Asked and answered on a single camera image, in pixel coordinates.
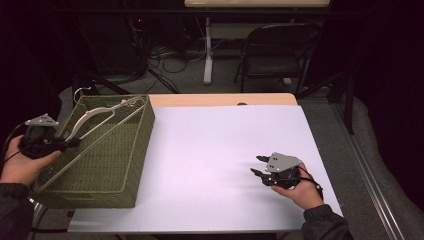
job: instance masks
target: green wicker basket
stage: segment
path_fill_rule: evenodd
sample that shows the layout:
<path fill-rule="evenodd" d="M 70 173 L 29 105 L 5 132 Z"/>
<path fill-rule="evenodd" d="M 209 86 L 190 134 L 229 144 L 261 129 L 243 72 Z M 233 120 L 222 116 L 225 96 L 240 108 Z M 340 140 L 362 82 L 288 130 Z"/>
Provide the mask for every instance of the green wicker basket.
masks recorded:
<path fill-rule="evenodd" d="M 139 100 L 117 108 L 113 116 L 112 112 L 105 112 L 89 118 L 75 137 L 80 138 L 98 127 L 87 134 L 77 148 L 66 150 L 41 173 L 37 180 L 40 186 L 51 181 L 53 176 L 59 177 L 41 192 L 31 193 L 30 197 L 47 208 L 56 209 L 134 207 L 155 121 L 149 97 L 83 96 L 60 133 L 62 137 L 69 135 L 87 111 L 110 108 L 134 98 Z"/>

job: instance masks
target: black sleeve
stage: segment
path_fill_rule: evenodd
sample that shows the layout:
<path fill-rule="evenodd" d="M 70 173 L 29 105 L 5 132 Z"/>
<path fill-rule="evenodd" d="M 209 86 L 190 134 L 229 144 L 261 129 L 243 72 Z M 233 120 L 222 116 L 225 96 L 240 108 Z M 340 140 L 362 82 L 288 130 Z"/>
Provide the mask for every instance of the black sleeve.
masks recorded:
<path fill-rule="evenodd" d="M 306 222 L 302 226 L 305 240 L 353 239 L 347 221 L 335 214 L 327 204 L 304 212 Z"/>
<path fill-rule="evenodd" d="M 34 217 L 29 189 L 19 183 L 0 183 L 0 239 L 27 239 Z"/>

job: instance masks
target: black chair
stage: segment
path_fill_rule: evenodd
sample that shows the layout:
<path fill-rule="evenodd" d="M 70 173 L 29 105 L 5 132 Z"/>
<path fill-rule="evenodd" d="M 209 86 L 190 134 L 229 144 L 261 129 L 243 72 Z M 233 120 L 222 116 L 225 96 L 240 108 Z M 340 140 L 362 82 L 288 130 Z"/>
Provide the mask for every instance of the black chair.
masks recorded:
<path fill-rule="evenodd" d="M 298 78 L 296 94 L 303 87 L 310 57 L 320 37 L 315 23 L 271 24 L 253 30 L 247 37 L 234 82 L 245 78 Z"/>

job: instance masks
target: table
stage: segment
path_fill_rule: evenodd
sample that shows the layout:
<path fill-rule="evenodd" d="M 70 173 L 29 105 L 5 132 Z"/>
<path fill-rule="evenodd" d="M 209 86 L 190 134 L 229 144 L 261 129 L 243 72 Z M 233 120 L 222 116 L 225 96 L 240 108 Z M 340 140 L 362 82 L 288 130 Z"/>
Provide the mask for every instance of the table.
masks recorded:
<path fill-rule="evenodd" d="M 156 121 L 136 207 L 77 209 L 69 232 L 210 234 L 299 229 L 303 211 L 262 185 L 249 170 L 263 169 L 265 164 L 255 157 L 272 151 L 302 159 L 324 188 L 326 203 L 341 215 L 293 95 L 150 96 Z M 248 105 L 234 106 L 240 102 Z"/>
<path fill-rule="evenodd" d="M 330 0 L 185 0 L 184 5 L 186 7 L 193 8 L 325 8 L 330 4 Z M 235 38 L 245 38 L 251 30 L 260 25 L 243 26 L 241 24 L 236 25 L 236 28 L 240 28 L 241 32 L 234 35 Z M 225 27 L 218 26 L 218 28 L 224 28 L 223 34 L 234 32 L 234 27 L 229 30 Z M 212 83 L 212 50 L 211 42 L 214 35 L 216 37 L 223 38 L 222 34 L 211 33 L 212 26 L 210 18 L 206 18 L 206 62 L 205 62 L 205 73 L 203 82 L 206 85 Z"/>

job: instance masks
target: hand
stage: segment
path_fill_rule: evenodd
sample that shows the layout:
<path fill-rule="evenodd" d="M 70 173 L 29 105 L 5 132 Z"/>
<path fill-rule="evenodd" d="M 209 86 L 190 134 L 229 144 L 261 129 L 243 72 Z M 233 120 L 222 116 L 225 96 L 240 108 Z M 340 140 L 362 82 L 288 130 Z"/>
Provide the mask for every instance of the hand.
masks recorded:
<path fill-rule="evenodd" d="M 10 141 L 6 159 L 19 152 L 18 144 L 21 138 L 22 136 L 15 137 Z M 41 171 L 53 163 L 60 154 L 60 151 L 56 151 L 42 158 L 31 159 L 18 153 L 4 164 L 0 183 L 22 183 L 30 187 Z"/>
<path fill-rule="evenodd" d="M 299 167 L 307 171 L 305 164 L 301 163 Z M 299 168 L 301 177 L 310 178 L 309 175 L 301 168 Z M 303 208 L 304 210 L 308 210 L 324 204 L 324 201 L 319 196 L 315 185 L 309 181 L 302 180 L 293 189 L 284 189 L 278 186 L 272 186 L 271 189 L 284 197 L 290 198 L 294 203 L 296 203 L 296 205 Z"/>

